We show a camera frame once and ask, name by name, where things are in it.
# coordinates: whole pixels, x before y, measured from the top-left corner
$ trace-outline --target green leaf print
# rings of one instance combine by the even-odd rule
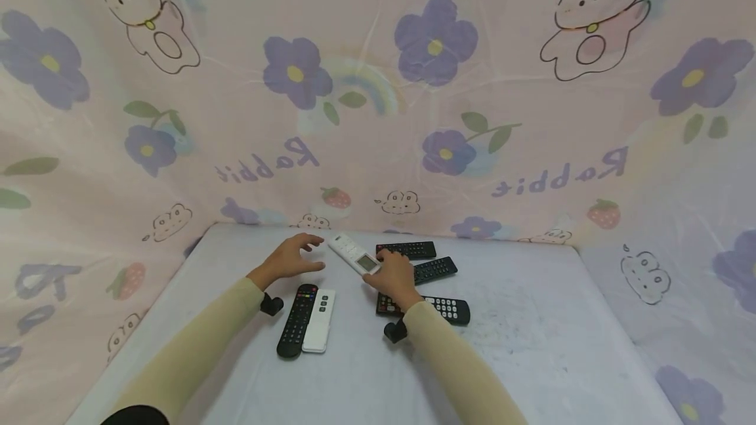
[[[169,110],[168,118],[171,119],[171,123],[176,128],[176,131],[181,133],[181,136],[186,136],[187,127],[184,126],[184,122],[181,121],[181,118],[179,117],[179,113],[175,110]]]
[[[342,97],[339,97],[339,102],[343,106],[347,106],[349,108],[359,108],[364,106],[368,100],[359,92],[347,92]]]
[[[478,112],[462,113],[462,122],[465,127],[476,133],[482,133],[488,130],[488,118]]]
[[[688,118],[687,123],[685,123],[685,131],[682,133],[682,142],[687,145],[691,141],[695,140],[703,125],[704,116],[702,116],[700,113],[696,113],[691,118]]]
[[[335,107],[330,102],[325,102],[323,104],[323,112],[326,113],[326,117],[328,117],[328,120],[332,122],[335,126],[339,126],[339,112],[335,111]]]
[[[512,127],[499,128],[499,130],[497,130],[496,133],[494,133],[491,137],[491,141],[488,142],[489,155],[493,155],[493,153],[501,150],[501,147],[504,146],[505,143],[507,143],[511,135]]]
[[[141,100],[135,100],[129,102],[123,108],[123,111],[129,115],[142,118],[155,118],[160,116],[160,111],[156,109],[151,103]]]
[[[32,202],[23,193],[7,190],[0,187],[0,208],[4,209],[28,209]]]
[[[5,168],[5,176],[24,176],[30,174],[47,174],[55,171],[60,160],[56,157],[33,157],[19,161]]]
[[[719,117],[713,118],[713,120],[711,121],[711,126],[709,127],[709,137],[718,140],[718,138],[726,137],[727,132],[729,132],[729,128],[727,126],[727,118],[721,115]]]

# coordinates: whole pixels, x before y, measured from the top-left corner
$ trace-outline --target hand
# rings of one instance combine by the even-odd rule
[[[377,257],[383,261],[381,269],[375,274],[363,275],[363,281],[391,297],[403,312],[407,312],[410,307],[423,300],[415,290],[415,268],[407,256],[381,250]]]
[[[247,277],[257,285],[261,291],[267,289],[274,281],[282,277],[293,277],[304,272],[320,271],[326,267],[325,262],[305,260],[299,250],[312,251],[313,246],[320,246],[323,238],[307,233],[299,233],[287,238],[270,256]]]

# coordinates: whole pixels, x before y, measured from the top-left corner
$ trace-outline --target beige sleeve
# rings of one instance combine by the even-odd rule
[[[174,424],[229,342],[260,310],[263,297],[246,277],[235,282],[150,360],[110,413],[130,405],[150,405]]]
[[[428,302],[404,315],[409,341],[436,374],[467,425],[527,425],[496,374]]]

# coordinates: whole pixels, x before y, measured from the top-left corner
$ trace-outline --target remote control display screen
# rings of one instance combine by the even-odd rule
[[[359,260],[357,260],[357,264],[362,266],[365,271],[370,271],[374,267],[378,266],[368,255],[365,255],[361,257]]]

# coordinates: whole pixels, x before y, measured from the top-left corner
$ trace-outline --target strawberry print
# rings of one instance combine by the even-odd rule
[[[135,262],[128,268],[123,268],[115,277],[113,284],[105,289],[105,292],[111,292],[115,300],[126,300],[139,290],[142,282],[144,282],[145,273],[144,264]]]
[[[329,206],[337,209],[345,209],[352,205],[352,198],[349,197],[349,194],[340,190],[338,187],[321,187],[320,190],[323,191],[323,202],[327,203]]]
[[[599,199],[586,214],[588,219],[603,230],[611,230],[619,223],[619,205],[612,201]]]

